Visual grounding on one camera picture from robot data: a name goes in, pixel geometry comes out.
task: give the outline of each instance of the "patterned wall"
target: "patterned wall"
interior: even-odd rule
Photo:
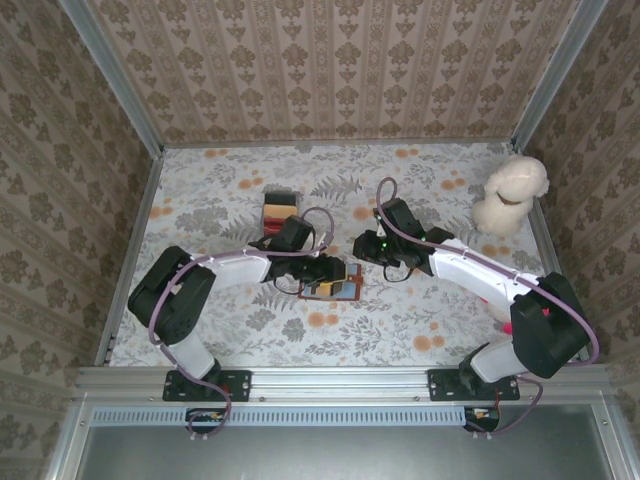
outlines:
[[[91,0],[167,144],[509,137],[579,0]]]
[[[55,1],[0,1],[0,478],[37,478],[93,363],[150,159]]]
[[[640,439],[640,2],[609,2],[528,150],[549,170],[560,263]]]

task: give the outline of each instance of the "brown collar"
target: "brown collar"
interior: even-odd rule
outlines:
[[[502,203],[504,203],[505,205],[520,205],[522,202],[512,202],[511,200],[507,200],[506,198],[503,198],[502,195],[500,195],[499,193],[497,194],[498,198],[502,201]]]

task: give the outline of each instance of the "plush dog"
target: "plush dog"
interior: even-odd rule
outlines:
[[[533,208],[533,197],[549,190],[547,170],[540,160],[511,155],[484,186],[485,198],[473,206],[473,220],[482,233],[510,237],[522,228]]]

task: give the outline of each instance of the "cable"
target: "cable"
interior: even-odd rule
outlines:
[[[587,360],[584,360],[584,361],[568,363],[567,366],[569,366],[569,367],[583,367],[583,366],[586,366],[586,365],[591,365],[596,360],[598,360],[598,357],[600,356],[600,344],[598,342],[598,338],[596,337],[595,332],[593,331],[591,326],[587,323],[587,321],[580,316],[580,314],[578,312],[576,312],[573,308],[571,308],[569,305],[567,305],[565,302],[563,302],[559,298],[556,298],[554,295],[551,295],[546,290],[543,290],[538,285],[536,285],[534,283],[531,283],[530,281],[526,280],[525,278],[519,277],[518,276],[519,272],[514,273],[511,270],[503,268],[503,267],[501,267],[499,265],[495,265],[494,263],[485,260],[484,258],[480,257],[479,255],[475,254],[472,251],[471,252],[470,251],[466,251],[465,252],[464,250],[462,250],[460,248],[452,247],[450,245],[441,245],[439,243],[424,242],[424,241],[419,240],[417,238],[414,238],[414,237],[412,237],[410,235],[407,235],[402,230],[400,230],[398,227],[393,225],[391,223],[391,221],[385,215],[384,210],[382,209],[382,202],[380,200],[381,193],[382,193],[382,187],[387,182],[391,182],[392,185],[393,185],[393,193],[391,194],[391,199],[395,198],[396,193],[398,192],[398,183],[395,181],[395,179],[393,179],[392,177],[384,178],[380,182],[380,184],[378,185],[378,190],[376,191],[376,206],[378,208],[378,215],[380,215],[380,217],[384,221],[384,223],[396,235],[404,238],[405,240],[408,240],[410,242],[416,243],[418,245],[423,245],[425,247],[431,247],[431,248],[434,248],[436,250],[445,250],[445,251],[448,251],[448,252],[456,253],[458,255],[464,255],[466,258],[469,258],[469,259],[473,260],[474,262],[479,263],[480,265],[483,265],[483,266],[485,266],[485,267],[487,267],[487,268],[489,268],[491,270],[494,270],[494,271],[500,273],[501,275],[505,275],[507,278],[509,278],[511,280],[516,281],[515,279],[517,278],[517,282],[521,283],[525,287],[530,288],[531,290],[536,292],[538,295],[541,295],[542,297],[544,297],[547,300],[549,300],[551,303],[557,305],[558,307],[563,309],[565,312],[567,312],[576,322],[578,322],[578,324],[584,329],[585,333],[589,337],[589,340],[591,341],[591,344],[593,345],[593,350],[591,352],[591,356]]]
[[[388,267],[389,267],[389,265],[385,265],[385,267],[382,269],[382,276],[389,283],[402,283],[402,282],[408,280],[409,277],[411,276],[411,274],[413,273],[413,270],[414,270],[413,268],[410,268],[409,269],[409,273],[407,273],[407,275],[402,280],[389,280],[389,278],[387,278],[387,268]]]
[[[518,426],[527,417],[527,415],[529,415],[531,411],[536,407],[536,405],[542,398],[542,392],[544,391],[544,387],[537,380],[534,380],[532,378],[521,377],[521,376],[518,376],[518,379],[525,383],[531,383],[538,387],[538,393],[536,393],[536,396],[533,398],[531,403],[527,406],[527,408],[524,410],[524,412],[522,412],[522,414],[518,418],[516,418],[513,422],[511,422],[506,427],[499,428],[497,430],[494,430],[493,432],[487,432],[480,425],[470,422],[468,420],[467,420],[467,425],[472,426],[473,428],[478,430],[478,432],[486,434],[487,438],[491,438],[494,435],[502,435],[503,433],[507,433],[508,431],[513,430],[516,426]]]
[[[326,208],[310,207],[304,211],[304,213],[302,214],[302,217],[300,218],[304,220],[304,217],[306,217],[309,214],[309,212],[322,212],[327,216],[327,218],[329,219],[329,233],[327,233],[327,235],[325,236],[324,243],[327,246],[331,245],[331,242],[333,242],[333,234],[335,233],[335,228],[336,228],[336,222],[333,220],[333,215],[331,215],[331,212],[329,212],[329,210],[327,210]],[[313,243],[315,243],[315,231],[314,231]]]
[[[278,290],[280,293],[284,293],[285,295],[299,295],[304,291],[304,283],[300,283],[300,289],[297,292],[287,292],[285,290],[282,290],[277,284],[276,284],[276,280],[277,278],[273,279],[273,286],[276,287],[276,290]]]
[[[207,439],[207,437],[209,436],[213,436],[216,435],[220,430],[222,430],[222,427],[224,427],[224,425],[227,423],[227,421],[229,420],[229,418],[231,417],[231,397],[229,396],[229,394],[227,392],[225,392],[222,388],[220,388],[218,385],[211,383],[211,382],[206,382],[204,380],[201,380],[199,378],[194,377],[193,375],[191,375],[189,372],[187,372],[182,365],[178,364],[178,361],[176,360],[176,358],[173,356],[173,354],[171,353],[171,351],[169,350],[169,347],[167,347],[164,343],[160,344],[160,351],[162,353],[164,353],[164,355],[169,359],[169,361],[176,366],[178,372],[180,372],[180,374],[182,374],[183,377],[185,377],[187,380],[189,380],[192,383],[198,384],[198,385],[202,385],[203,387],[206,388],[210,388],[211,390],[213,390],[214,392],[220,394],[222,396],[222,398],[225,401],[225,414],[224,417],[222,417],[222,420],[220,421],[220,423],[218,425],[216,425],[213,430],[211,430],[209,433],[204,434],[204,435],[200,435],[196,432],[193,431],[193,419],[195,417],[197,417],[198,415],[196,415],[195,417],[191,417],[189,419],[189,423],[187,424],[187,430],[189,431],[189,433],[191,433],[191,438],[195,439],[197,437],[202,437],[204,440]]]
[[[304,219],[304,217],[309,212],[314,211],[314,210],[321,211],[321,212],[325,213],[327,215],[328,219],[329,219],[329,224],[330,224],[329,233],[325,236],[325,239],[322,242],[320,242],[320,245],[315,247],[315,229],[314,229],[314,232],[313,232],[314,233],[314,236],[313,236],[314,247],[312,247],[311,250],[304,251],[304,252],[271,252],[271,251],[261,251],[261,250],[253,251],[252,250],[251,254],[255,255],[255,256],[260,256],[260,257],[267,257],[267,256],[304,257],[304,256],[307,256],[307,255],[312,255],[314,253],[320,253],[322,250],[328,248],[329,245],[331,245],[331,242],[333,241],[333,234],[334,234],[334,231],[335,231],[335,221],[333,220],[333,216],[331,215],[331,213],[327,209],[322,208],[322,207],[311,207],[311,208],[307,209],[302,214],[302,218]],[[169,296],[169,294],[171,293],[173,288],[177,285],[177,283],[180,281],[180,279],[189,270],[191,270],[196,265],[199,265],[200,263],[210,262],[210,261],[213,261],[214,259],[237,257],[239,255],[247,255],[247,250],[242,250],[240,252],[222,253],[222,254],[216,255],[215,257],[212,257],[211,255],[204,255],[202,257],[194,258],[189,263],[187,263],[182,268],[180,268],[180,270],[178,270],[176,272],[176,274],[173,276],[173,278],[171,280],[169,280],[169,282],[167,283],[167,286],[165,287],[164,291],[160,295],[160,298],[158,299],[158,302],[156,303],[156,306],[154,307],[153,312],[151,313],[151,318],[149,320],[149,327],[147,328],[147,333],[148,333],[149,341],[151,342],[151,344],[155,345],[155,346],[158,346],[160,348],[160,351],[169,359],[169,361],[173,365],[175,365],[177,370],[187,380],[189,380],[190,382],[193,382],[195,384],[202,385],[204,387],[210,388],[210,389],[214,390],[215,392],[219,393],[220,395],[222,395],[222,397],[224,398],[225,403],[226,403],[225,416],[223,417],[223,419],[220,422],[220,424],[218,426],[216,426],[209,433],[209,435],[215,435],[216,433],[218,433],[220,431],[220,429],[224,426],[224,424],[227,422],[227,420],[229,419],[229,416],[231,415],[231,397],[229,396],[229,394],[227,394],[227,392],[222,390],[217,385],[194,377],[189,372],[187,372],[180,364],[178,364],[178,361],[171,354],[171,351],[169,350],[169,348],[162,342],[162,340],[159,337],[156,336],[155,328],[156,328],[156,323],[158,323],[158,317],[160,316],[160,311],[162,310],[162,307],[164,306],[164,302],[167,300],[167,297]],[[197,435],[197,434],[191,428],[192,423],[193,423],[193,417],[191,419],[189,419],[188,429],[191,432],[192,437],[195,438],[194,436]]]

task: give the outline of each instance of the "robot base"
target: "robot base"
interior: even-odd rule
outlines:
[[[470,390],[460,378],[457,368],[433,368],[427,371],[429,396],[432,402],[520,400],[515,377],[501,378],[495,383],[484,383]]]
[[[202,377],[225,390],[233,402],[248,402],[251,393],[250,370],[219,370],[215,367]],[[222,395],[190,382],[177,370],[167,372],[162,399],[165,402],[224,402]]]

